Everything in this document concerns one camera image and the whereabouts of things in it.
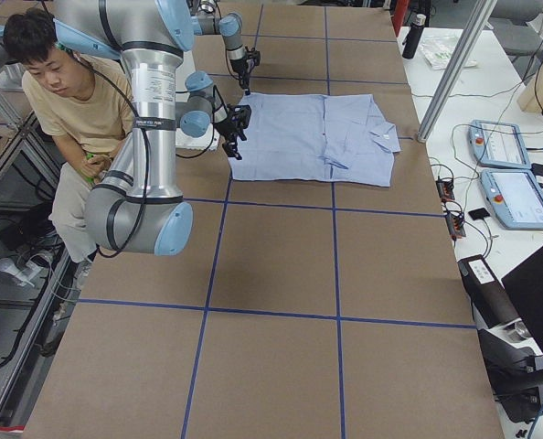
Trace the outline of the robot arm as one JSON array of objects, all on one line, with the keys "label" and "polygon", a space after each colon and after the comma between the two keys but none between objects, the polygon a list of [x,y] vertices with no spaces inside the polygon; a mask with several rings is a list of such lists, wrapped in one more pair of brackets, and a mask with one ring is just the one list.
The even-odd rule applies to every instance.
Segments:
[{"label": "robot arm", "polygon": [[246,46],[242,39],[242,16],[237,12],[222,15],[216,0],[188,1],[196,36],[219,35],[225,48],[229,74],[245,95],[250,95],[250,78],[260,65],[261,53]]},{"label": "robot arm", "polygon": [[216,3],[192,9],[185,1],[61,1],[54,18],[59,43],[80,54],[117,59],[132,91],[133,129],[103,180],[89,194],[86,228],[99,252],[180,253],[193,210],[176,185],[176,135],[199,137],[208,129],[239,157],[251,110],[226,104],[203,71],[185,81],[187,99],[176,99],[176,71],[202,35],[222,37],[240,87],[247,89],[258,64],[245,47],[238,13],[217,16]]}]

